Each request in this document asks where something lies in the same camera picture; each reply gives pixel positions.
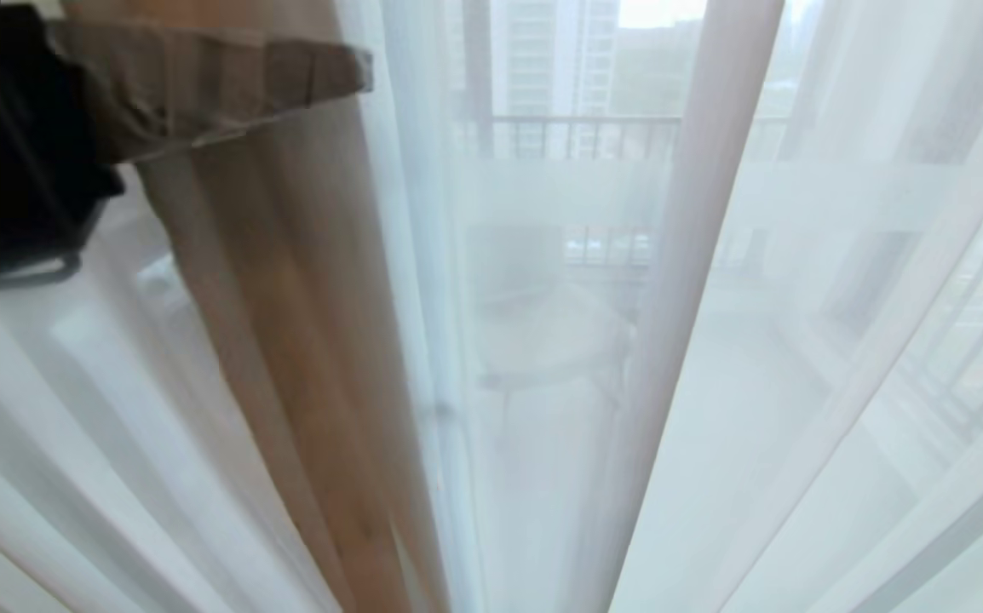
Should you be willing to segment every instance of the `high-rise building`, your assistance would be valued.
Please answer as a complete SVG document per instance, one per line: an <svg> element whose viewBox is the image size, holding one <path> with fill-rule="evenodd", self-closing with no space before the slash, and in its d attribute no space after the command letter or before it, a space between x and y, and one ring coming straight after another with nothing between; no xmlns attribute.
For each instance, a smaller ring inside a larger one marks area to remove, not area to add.
<svg viewBox="0 0 983 613"><path fill-rule="evenodd" d="M594 127L549 117L608 113L619 0L491 3L491 112L528 117L496 134L519 157L593 146Z"/></svg>
<svg viewBox="0 0 983 613"><path fill-rule="evenodd" d="M670 27L621 28L613 62L609 112L671 117L685 111L701 20Z"/></svg>

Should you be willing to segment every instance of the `balcony railing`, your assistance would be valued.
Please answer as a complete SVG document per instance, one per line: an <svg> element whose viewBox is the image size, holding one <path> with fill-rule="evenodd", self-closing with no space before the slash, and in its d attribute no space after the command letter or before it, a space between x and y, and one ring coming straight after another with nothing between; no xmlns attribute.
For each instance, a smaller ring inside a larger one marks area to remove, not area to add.
<svg viewBox="0 0 983 613"><path fill-rule="evenodd" d="M753 120L745 158L775 159L787 117ZM459 151L495 159L647 160L672 155L681 117L494 116L454 124Z"/></svg>

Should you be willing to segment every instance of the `beige curtain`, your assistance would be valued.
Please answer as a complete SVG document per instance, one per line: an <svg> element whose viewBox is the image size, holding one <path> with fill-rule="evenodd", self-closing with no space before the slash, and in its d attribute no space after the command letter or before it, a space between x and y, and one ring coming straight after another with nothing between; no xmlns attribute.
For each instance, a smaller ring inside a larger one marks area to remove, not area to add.
<svg viewBox="0 0 983 613"><path fill-rule="evenodd" d="M329 0L76 3L76 20L337 40ZM142 163L290 518L344 610L445 610L358 101Z"/></svg>

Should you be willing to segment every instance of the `curtain fold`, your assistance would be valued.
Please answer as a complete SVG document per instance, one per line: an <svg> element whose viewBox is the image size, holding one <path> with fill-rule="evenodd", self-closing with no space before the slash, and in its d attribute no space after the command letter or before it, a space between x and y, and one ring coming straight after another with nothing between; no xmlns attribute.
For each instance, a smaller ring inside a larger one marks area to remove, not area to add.
<svg viewBox="0 0 983 613"><path fill-rule="evenodd" d="M0 294L0 610L983 612L983 0L150 0L372 92Z"/></svg>

